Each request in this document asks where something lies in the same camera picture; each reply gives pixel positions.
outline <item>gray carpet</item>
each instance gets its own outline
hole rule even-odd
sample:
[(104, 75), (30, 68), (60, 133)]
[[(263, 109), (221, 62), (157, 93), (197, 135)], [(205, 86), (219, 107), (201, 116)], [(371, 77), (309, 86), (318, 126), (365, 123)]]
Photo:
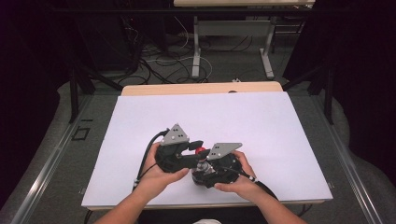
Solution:
[[(230, 49), (237, 45), (243, 38), (215, 37), (207, 39), (207, 42), (203, 42), (203, 44), (210, 43), (211, 49)], [(282, 84), (286, 80), (281, 75), (296, 39), (295, 35), (280, 35), (276, 41), (276, 53), (270, 54), (276, 80)], [(236, 77), (242, 81), (267, 80), (262, 73), (262, 63), (257, 50), (260, 43), (259, 38), (253, 38), (251, 47), (242, 52), (203, 51), (202, 56), (207, 58), (211, 63), (209, 65), (206, 62), (202, 62), (203, 67), (207, 72), (210, 71), (210, 66), (213, 69), (209, 81), (229, 82)], [(248, 42), (244, 42), (243, 44), (245, 45), (240, 46), (240, 49), (247, 46)], [(179, 49), (179, 46), (175, 46), (174, 48), (180, 53), (183, 50), (184, 52), (188, 52), (187, 49)], [(163, 74), (165, 77), (177, 71), (169, 77), (169, 79), (175, 82), (179, 77), (186, 76), (186, 72), (183, 71), (183, 66), (180, 64), (166, 67), (159, 66), (155, 63), (150, 64), (152, 64), (154, 70)], [(145, 70), (139, 69), (135, 75), (147, 76), (148, 73)], [(128, 85), (138, 82), (141, 82), (138, 78), (129, 78), (122, 81), (121, 84)], [(152, 77), (150, 84), (156, 83), (161, 83), (161, 81)], [(95, 86), (98, 91), (94, 96), (89, 96), (90, 102), (76, 125), (82, 131), (77, 133), (75, 138), (83, 137), (84, 132), (89, 129), (87, 138), (85, 140), (67, 141), (62, 159), (46, 186), (44, 193), (41, 195), (40, 200), (35, 205), (28, 223), (83, 222), (86, 209), (80, 206), (83, 195), (79, 192), (88, 185), (99, 148), (106, 133), (106, 126), (116, 103), (117, 94), (119, 94), (119, 92), (114, 92), (103, 83), (95, 82)], [(63, 137), (70, 116), (68, 86), (62, 86), (59, 89), (59, 93), (61, 94), (61, 103), (55, 118), (25, 176), (10, 196), (6, 205), (2, 208), (0, 212), (1, 223), (10, 223), (12, 218), (14, 218), (47, 158), (56, 149)], [(361, 211), (361, 206), (355, 193), (350, 187), (345, 172), (340, 165), (334, 149), (334, 142), (329, 137), (329, 131), (325, 128), (325, 124), (320, 118), (321, 114), (316, 110), (312, 97), (306, 93), (306, 83), (302, 83), (290, 90), (290, 98), (296, 108), (314, 153), (318, 158), (325, 178), (334, 185), (332, 189), (334, 200), (314, 205), (303, 218), (309, 223), (367, 223), (368, 221)], [(347, 120), (342, 112), (342, 107), (336, 102), (333, 106), (333, 114), (335, 128), (340, 134), (341, 139), (347, 144)], [(396, 216), (393, 214), (393, 211), (396, 211), (395, 188), (378, 169), (359, 158), (353, 158), (383, 223), (396, 223)], [(289, 205), (289, 208), (293, 212), (298, 213), (302, 207), (300, 205)], [(102, 216), (103, 213), (93, 213), (91, 222)]]

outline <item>red part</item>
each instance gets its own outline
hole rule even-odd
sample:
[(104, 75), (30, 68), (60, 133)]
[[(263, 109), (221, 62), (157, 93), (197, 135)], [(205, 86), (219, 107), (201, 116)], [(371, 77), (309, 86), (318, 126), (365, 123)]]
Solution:
[(205, 151), (205, 150), (206, 150), (206, 148), (204, 148), (204, 147), (198, 147), (195, 149), (195, 155), (197, 155), (198, 153)]

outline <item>wire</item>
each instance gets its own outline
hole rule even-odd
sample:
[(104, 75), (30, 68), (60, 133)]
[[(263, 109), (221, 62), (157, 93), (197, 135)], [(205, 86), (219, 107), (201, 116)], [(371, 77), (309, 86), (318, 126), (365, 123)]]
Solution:
[(163, 83), (166, 84), (175, 84), (169, 80), (167, 80), (165, 77), (161, 76), (158, 72), (154, 71), (151, 66), (144, 60), (144, 59), (140, 59), (140, 62), (142, 63), (143, 66), (145, 66), (152, 75), (154, 75), (156, 78), (158, 78), (159, 80), (161, 80)]
[(151, 62), (155, 62), (156, 64), (160, 65), (160, 66), (172, 66), (175, 64), (180, 63), (180, 56), (177, 53), (174, 52), (167, 52), (166, 53), (166, 57), (171, 58), (171, 60), (163, 60), (160, 59), (160, 57), (162, 57), (163, 55), (158, 56), (155, 60), (151, 61)]
[(187, 31), (186, 27), (184, 27), (184, 25), (181, 23), (181, 21), (177, 17), (175, 17), (175, 19), (178, 21), (180, 26), (183, 28), (184, 34), (186, 36), (186, 43), (179, 48), (179, 49), (184, 49), (184, 47), (186, 47), (189, 44), (189, 32)]
[[(184, 60), (193, 59), (193, 58), (194, 58), (194, 56), (187, 57), (187, 58), (182, 58), (182, 59), (175, 59), (175, 60), (148, 60), (148, 61), (146, 61), (146, 62), (147, 62), (147, 63), (153, 63), (153, 62), (174, 62), (174, 61), (184, 61)], [(207, 64), (209, 65), (209, 67), (210, 67), (209, 74), (208, 74), (207, 77), (205, 78), (206, 80), (208, 80), (209, 77), (212, 75), (212, 71), (213, 71), (212, 64), (211, 64), (210, 61), (209, 61), (208, 59), (206, 59), (206, 58), (203, 58), (203, 57), (199, 57), (199, 58), (205, 60), (205, 61), (207, 62)]]
[(149, 154), (149, 149), (151, 148), (152, 144), (154, 143), (154, 141), (155, 141), (159, 136), (165, 136), (168, 132), (169, 132), (169, 129), (166, 129), (165, 131), (162, 131), (162, 132), (160, 132), (160, 133), (157, 133), (157, 134), (155, 134), (154, 137), (152, 137), (151, 140), (149, 141), (148, 146), (146, 147), (145, 154), (143, 155), (142, 162), (140, 163), (139, 172), (137, 173), (137, 178), (136, 178), (136, 180), (135, 180), (135, 182), (134, 182), (134, 187), (133, 187), (132, 190), (134, 190), (134, 189), (136, 188), (137, 184), (139, 183), (139, 181), (140, 181), (140, 179), (143, 177), (143, 175), (145, 175), (146, 172), (147, 172), (149, 169), (151, 169), (152, 167), (154, 167), (154, 165), (157, 164), (157, 163), (154, 163), (153, 165), (151, 165), (151, 166), (147, 169), (147, 171), (145, 171), (145, 173), (143, 173), (143, 174), (141, 175), (141, 173), (142, 173), (142, 171), (143, 171), (143, 167), (145, 166), (145, 163), (146, 163), (146, 159), (147, 159), (148, 154)]
[(143, 57), (151, 57), (154, 55), (159, 55), (161, 53), (162, 51), (160, 51), (155, 45), (150, 45), (150, 44), (146, 44), (142, 50)]
[(143, 77), (140, 77), (140, 76), (128, 76), (128, 77), (120, 79), (117, 83), (120, 85), (122, 81), (124, 81), (124, 80), (126, 80), (128, 78), (133, 78), (133, 77), (141, 78), (141, 79), (144, 80), (144, 82), (136, 84), (136, 85), (143, 85), (143, 84), (148, 85), (149, 84), (149, 79), (148, 78), (143, 78)]
[[(174, 74), (176, 74), (178, 71), (180, 71), (181, 69), (183, 69), (183, 68), (186, 68), (187, 69), (187, 67), (194, 67), (195, 65), (183, 65), (184, 67), (180, 67), (180, 68), (178, 68), (176, 71), (174, 71), (174, 72), (172, 72), (171, 74), (169, 74), (166, 78), (169, 78), (170, 76), (173, 76)], [(202, 79), (198, 79), (197, 80), (197, 78), (192, 78), (191, 77), (191, 75), (190, 75), (190, 73), (188, 72), (188, 74), (187, 74), (187, 76), (186, 77), (179, 77), (178, 79), (177, 79), (177, 83), (185, 83), (185, 82), (187, 82), (187, 81), (192, 81), (192, 82), (195, 82), (195, 83), (202, 83), (203, 81), (203, 79), (207, 79), (207, 72), (206, 72), (206, 70), (202, 67), (202, 69), (203, 69), (203, 71), (205, 72), (205, 77), (204, 78), (202, 78)]]
[(312, 208), (312, 204), (309, 204), (306, 208), (306, 204), (303, 205), (303, 210), (297, 215), (298, 217), (302, 217), (309, 209)]
[(201, 48), (203, 51), (207, 51), (207, 52), (242, 52), (242, 51), (245, 51), (245, 50), (247, 50), (248, 48), (250, 48), (250, 46), (251, 46), (251, 44), (252, 44), (252, 42), (253, 42), (253, 36), (250, 37), (250, 42), (248, 43), (248, 45), (247, 45), (244, 49), (236, 49), (236, 48), (238, 48), (239, 46), (241, 46), (242, 43), (244, 43), (245, 40), (247, 40), (247, 39), (248, 39), (248, 35), (245, 36), (245, 38), (244, 38), (242, 41), (240, 41), (239, 44), (237, 44), (237, 45), (236, 45), (235, 47), (233, 47), (232, 49), (209, 49), (209, 48), (210, 48), (210, 45), (209, 45), (208, 48), (203, 48), (203, 47), (201, 47), (201, 46), (200, 46), (200, 48)]
[(90, 217), (92, 215), (93, 211), (92, 210), (88, 210), (87, 213), (85, 214), (85, 218), (84, 218), (84, 224), (87, 224), (88, 221), (90, 220)]

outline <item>black cable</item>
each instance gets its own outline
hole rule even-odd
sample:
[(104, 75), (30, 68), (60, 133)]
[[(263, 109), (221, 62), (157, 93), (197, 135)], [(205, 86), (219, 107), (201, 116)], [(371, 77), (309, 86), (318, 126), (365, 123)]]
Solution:
[(92, 215), (92, 212), (93, 212), (92, 210), (87, 211), (87, 214), (85, 214), (85, 218), (84, 218), (84, 224), (88, 223), (88, 221), (90, 220), (90, 217)]
[(193, 41), (193, 39), (189, 39), (189, 41), (187, 42), (187, 44), (186, 44), (186, 42), (185, 42), (185, 39), (183, 38), (183, 37), (180, 37), (180, 36), (177, 36), (178, 38), (180, 38), (178, 41), (175, 41), (175, 42), (173, 42), (173, 43), (169, 43), (168, 45), (169, 46), (177, 46), (177, 47), (179, 47), (179, 49), (178, 50), (181, 50), (181, 49), (187, 49), (188, 51), (186, 51), (185, 53), (182, 53), (182, 54), (179, 54), (178, 53), (178, 56), (181, 58), (181, 57), (183, 57), (183, 56), (185, 56), (185, 55), (188, 55), (188, 54), (190, 54), (191, 52), (192, 52), (192, 50), (194, 49), (194, 47), (193, 47), (193, 44), (192, 44), (192, 41)]
[(202, 78), (202, 79), (199, 79), (199, 80), (197, 81), (197, 83), (208, 83), (208, 82), (209, 82), (209, 79), (207, 79), (207, 77)]
[(154, 71), (151, 66), (146, 62), (146, 60), (144, 59), (140, 59), (140, 62), (143, 64), (143, 66), (145, 66), (152, 75), (154, 75), (156, 78), (158, 78), (160, 81), (162, 81), (163, 83), (166, 84), (175, 84), (169, 80), (167, 80), (165, 77), (161, 76), (158, 72)]
[(145, 162), (146, 162), (146, 158), (148, 157), (149, 154), (149, 149), (151, 148), (152, 144), (154, 143), (154, 141), (159, 137), (159, 136), (165, 136), (167, 133), (169, 132), (169, 129), (166, 129), (165, 131), (162, 131), (160, 133), (157, 133), (154, 137), (152, 137), (152, 139), (149, 141), (148, 146), (146, 147), (146, 151), (145, 154), (143, 155), (143, 159), (142, 162), (140, 163), (140, 168), (139, 168), (139, 172), (137, 173), (137, 178), (135, 180), (135, 184), (132, 190), (134, 190), (137, 186), (137, 183), (139, 183), (140, 179), (143, 177), (143, 175), (152, 167), (154, 167), (154, 165), (156, 165), (157, 163), (151, 165), (147, 171), (145, 173), (143, 173), (142, 175), (140, 175), (140, 173), (142, 173), (143, 171), (143, 167), (145, 166)]
[(250, 48), (250, 46), (253, 42), (253, 36), (250, 37), (250, 41), (244, 49), (236, 49), (236, 48), (241, 46), (242, 43), (244, 43), (245, 40), (247, 40), (247, 39), (248, 39), (248, 35), (245, 36), (245, 38), (241, 42), (239, 42), (239, 44), (237, 44), (235, 47), (233, 47), (232, 49), (209, 49), (209, 48), (205, 49), (205, 48), (202, 48), (201, 46), (200, 46), (200, 48), (202, 49), (202, 51), (207, 51), (207, 52), (242, 52), (242, 51), (245, 51), (248, 48)]
[[(186, 70), (187, 76), (189, 77), (189, 76), (190, 76), (189, 69), (187, 68), (186, 65), (184, 65), (184, 63), (181, 62), (180, 56), (179, 56), (177, 53), (174, 53), (174, 54), (176, 54), (177, 57), (173, 57), (173, 56), (171, 56), (171, 55), (169, 55), (169, 54), (167, 55), (167, 56), (170, 57), (172, 60), (169, 60), (169, 61), (168, 61), (168, 60), (160, 60), (160, 57), (162, 56), (162, 55), (160, 55), (160, 56), (158, 56), (157, 59), (154, 60), (154, 61), (155, 61), (155, 63), (158, 64), (159, 66), (173, 66), (173, 65), (176, 65), (176, 64), (179, 63), (179, 64), (182, 66), (182, 68), (184, 68), (184, 69)], [(179, 69), (177, 69), (175, 72), (172, 72), (172, 73), (169, 74), (165, 79), (168, 80), (168, 78), (169, 78), (170, 76), (172, 76), (174, 73), (178, 72), (178, 71), (179, 71), (180, 69), (182, 69), (182, 68), (179, 68)]]
[(298, 217), (302, 217), (309, 209), (312, 208), (312, 204), (309, 204), (306, 208), (306, 204), (303, 205), (303, 210), (297, 215)]
[(276, 195), (270, 190), (270, 188), (268, 188), (266, 185), (264, 185), (261, 181), (253, 181), (255, 184), (257, 184), (260, 188), (262, 188), (265, 192), (267, 192), (269, 195), (271, 195), (273, 198), (277, 199)]
[(117, 84), (120, 85), (122, 81), (124, 81), (124, 80), (126, 80), (126, 79), (128, 79), (128, 78), (132, 78), (132, 77), (137, 77), (137, 78), (141, 78), (141, 79), (144, 80), (142, 83), (138, 83), (138, 84), (136, 84), (136, 85), (143, 85), (143, 84), (148, 85), (148, 84), (149, 84), (149, 79), (148, 79), (148, 78), (144, 78), (144, 77), (140, 77), (140, 76), (128, 76), (128, 77), (122, 78), (122, 79), (120, 79), (120, 80), (117, 82)]
[[(161, 57), (169, 57), (170, 60), (168, 60), (168, 59), (160, 59)], [(158, 64), (159, 66), (164, 66), (164, 67), (166, 67), (166, 66), (173, 66), (173, 65), (175, 65), (175, 64), (180, 63), (180, 55), (178, 55), (178, 54), (175, 53), (175, 52), (168, 51), (168, 52), (166, 52), (165, 55), (162, 55), (162, 54), (159, 55), (159, 56), (154, 60), (154, 62), (155, 62), (156, 64)]]
[[(166, 79), (168, 79), (169, 77), (175, 75), (178, 71), (180, 71), (180, 70), (183, 69), (183, 68), (187, 70), (187, 67), (194, 67), (194, 66), (199, 66), (199, 67), (202, 68), (202, 70), (205, 72), (204, 78), (202, 78), (202, 79), (206, 79), (206, 78), (207, 78), (207, 72), (206, 72), (206, 70), (205, 70), (201, 65), (184, 65), (184, 64), (183, 64), (183, 67), (180, 67), (180, 68), (178, 68), (176, 71), (174, 71), (174, 72), (172, 72), (171, 74), (169, 74), (169, 75), (166, 77)], [(199, 83), (200, 80), (202, 80), (202, 79), (196, 80), (196, 78), (192, 78), (192, 77), (190, 77), (190, 76), (191, 76), (191, 74), (190, 74), (190, 72), (188, 72), (187, 75), (186, 75), (185, 77), (179, 77), (179, 78), (176, 80), (176, 82), (177, 82), (177, 83), (185, 83), (185, 82), (187, 82), (187, 81), (190, 80), (190, 81), (192, 81), (192, 82), (197, 82), (197, 83)]]
[(156, 46), (154, 46), (154, 45), (151, 45), (151, 46), (148, 46), (147, 47), (147, 45), (145, 45), (145, 47), (143, 48), (143, 50), (142, 50), (142, 57), (151, 57), (151, 56), (154, 56), (154, 55), (160, 55), (160, 54), (162, 54), (163, 52), (162, 51), (160, 51)]

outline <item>dark background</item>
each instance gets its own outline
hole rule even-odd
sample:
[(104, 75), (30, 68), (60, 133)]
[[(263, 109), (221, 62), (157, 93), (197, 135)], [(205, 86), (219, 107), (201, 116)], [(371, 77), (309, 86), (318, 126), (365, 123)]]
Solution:
[[(76, 1), (49, 2), (55, 7), (90, 3)], [(330, 52), (336, 52), (334, 96), (345, 109), (349, 121), (349, 147), (396, 184), (396, 72), (393, 69), (396, 64), (393, 12), (396, 8), (364, 0), (318, 0), (315, 4), (316, 8), (346, 6), (359, 11), (349, 18), (353, 22), (345, 18), (308, 18), (284, 77), (294, 80), (322, 63)], [(127, 43), (122, 29), (115, 25), (118, 22), (115, 18), (78, 22), (60, 18), (57, 24), (61, 24), (62, 29), (55, 34), (35, 1), (2, 1), (0, 8), (3, 91), (0, 97), (0, 204), (3, 205), (50, 125), (59, 103), (56, 90), (69, 79), (70, 62), (65, 51), (97, 70), (129, 66), (128, 60), (109, 49), (101, 35), (105, 35), (122, 55), (130, 52), (125, 48)], [(168, 21), (165, 24), (170, 32), (176, 32), (171, 31), (172, 24)], [(57, 39), (57, 34), (64, 37), (64, 42)], [(339, 35), (345, 41), (334, 45)], [(66, 50), (64, 43), (73, 48)]]

